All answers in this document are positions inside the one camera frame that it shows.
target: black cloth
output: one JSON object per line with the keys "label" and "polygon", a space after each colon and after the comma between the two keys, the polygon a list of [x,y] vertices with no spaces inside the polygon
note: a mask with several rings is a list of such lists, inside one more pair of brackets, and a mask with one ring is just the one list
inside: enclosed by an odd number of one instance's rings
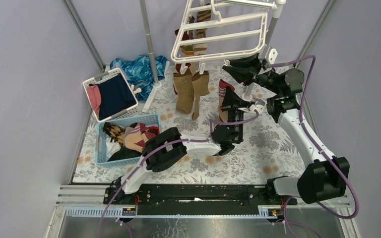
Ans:
{"label": "black cloth", "polygon": [[116,160],[124,160],[124,159],[130,159],[130,158],[135,158],[135,157],[139,157],[141,156],[142,154],[139,153],[138,151],[136,150],[131,150],[131,149],[128,149],[126,147],[122,147],[118,152],[116,152],[115,154],[113,154],[109,160],[109,161],[116,161]]}
{"label": "black cloth", "polygon": [[101,95],[99,119],[113,116],[136,103],[121,74],[96,85]]}

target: blue basket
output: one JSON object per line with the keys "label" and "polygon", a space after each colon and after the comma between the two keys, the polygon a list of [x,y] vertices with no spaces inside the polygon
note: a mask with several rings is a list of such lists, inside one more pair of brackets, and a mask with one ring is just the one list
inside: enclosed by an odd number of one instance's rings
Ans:
{"label": "blue basket", "polygon": [[[112,168],[112,167],[119,167],[122,165],[130,165],[130,164],[138,163],[140,157],[107,162],[109,160],[109,157],[107,157],[106,140],[107,138],[109,138],[109,136],[103,131],[103,125],[105,122],[101,122],[97,126],[96,156],[95,156],[96,165]],[[150,114],[150,115],[139,116],[139,117],[109,120],[107,122],[119,125],[124,128],[128,127],[132,123],[140,122],[140,123],[145,123],[146,127],[157,126],[161,130],[161,119],[160,119],[160,115],[158,114]]]}

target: table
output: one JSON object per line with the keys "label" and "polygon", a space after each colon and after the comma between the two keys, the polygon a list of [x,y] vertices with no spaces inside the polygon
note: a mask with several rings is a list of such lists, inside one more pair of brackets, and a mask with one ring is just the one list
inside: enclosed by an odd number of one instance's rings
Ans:
{"label": "table", "polygon": [[[177,95],[173,91],[173,66],[166,70],[162,88],[158,90],[150,114],[161,116],[161,130],[177,127],[181,133],[208,135],[209,119],[218,119],[218,82],[223,79],[244,91],[220,66],[208,66],[210,94],[201,97],[200,116],[192,121],[190,115],[176,112]],[[266,98],[274,94],[256,85],[253,97]],[[94,163],[97,122],[90,118],[84,142],[78,155],[73,183],[109,183],[130,171],[133,165],[105,168]],[[304,164],[287,133],[277,125],[266,110],[256,120],[244,125],[244,141],[225,156],[186,155],[169,169],[155,173],[146,183],[207,183],[207,184],[265,184],[278,176],[299,176]]]}

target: basket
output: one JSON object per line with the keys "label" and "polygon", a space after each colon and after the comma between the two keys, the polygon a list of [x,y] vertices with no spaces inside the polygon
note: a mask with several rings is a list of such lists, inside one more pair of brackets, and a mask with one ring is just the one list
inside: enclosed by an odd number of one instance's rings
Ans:
{"label": "basket", "polygon": [[[107,80],[117,76],[118,74],[121,74],[123,79],[125,80],[126,84],[129,85],[127,82],[127,80],[128,80],[127,75],[120,68],[111,69],[111,70],[104,72],[104,73],[102,73],[96,77],[92,77],[90,79],[85,80],[82,83],[82,86],[84,86],[84,90],[85,90],[85,93],[87,94],[88,102],[90,102],[90,97],[88,96],[87,89],[90,87],[90,84],[100,84],[100,83],[106,82]],[[127,118],[127,117],[131,117],[131,116],[135,115],[136,113],[138,113],[138,109],[136,108],[136,106],[138,106],[138,100],[136,99],[135,94],[132,92],[131,88],[130,87],[128,87],[128,88],[130,90],[130,93],[132,93],[133,98],[135,99],[136,103],[134,105],[132,105],[126,109],[123,109],[122,111],[112,115],[111,117],[104,118],[102,120],[99,119],[98,115],[93,110],[93,115],[96,118],[97,122],[104,122],[104,121],[108,121],[108,120],[112,120],[112,119],[116,119],[116,118]]]}
{"label": "basket", "polygon": [[[132,123],[140,122],[140,123],[145,123],[147,127],[157,126],[161,130],[161,119],[160,119],[160,115],[158,114],[149,114],[149,115],[144,115],[139,117],[123,118],[123,119],[111,120],[108,122],[119,125],[121,127],[128,127]],[[103,125],[104,123],[99,123],[97,125],[96,156],[95,156],[96,165],[112,168],[112,167],[119,167],[122,165],[138,163],[140,157],[107,162],[109,160],[109,157],[107,157],[106,140],[107,138],[109,138],[109,136],[103,131]]]}

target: dark blue cloth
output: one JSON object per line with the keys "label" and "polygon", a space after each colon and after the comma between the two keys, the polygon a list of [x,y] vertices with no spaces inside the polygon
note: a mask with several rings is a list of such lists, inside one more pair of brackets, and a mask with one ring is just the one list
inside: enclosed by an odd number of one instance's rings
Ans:
{"label": "dark blue cloth", "polygon": [[136,103],[121,74],[96,85],[101,95],[100,120],[113,116]]}
{"label": "dark blue cloth", "polygon": [[[155,58],[158,80],[164,79],[164,70],[166,69],[167,59],[164,56]],[[141,88],[142,92],[136,95],[140,102],[145,102],[151,93],[154,84],[150,58],[148,56],[138,56],[134,61],[122,61],[120,58],[114,59],[110,63],[110,69],[121,68],[128,76],[127,81],[130,85],[135,85],[135,89]]]}

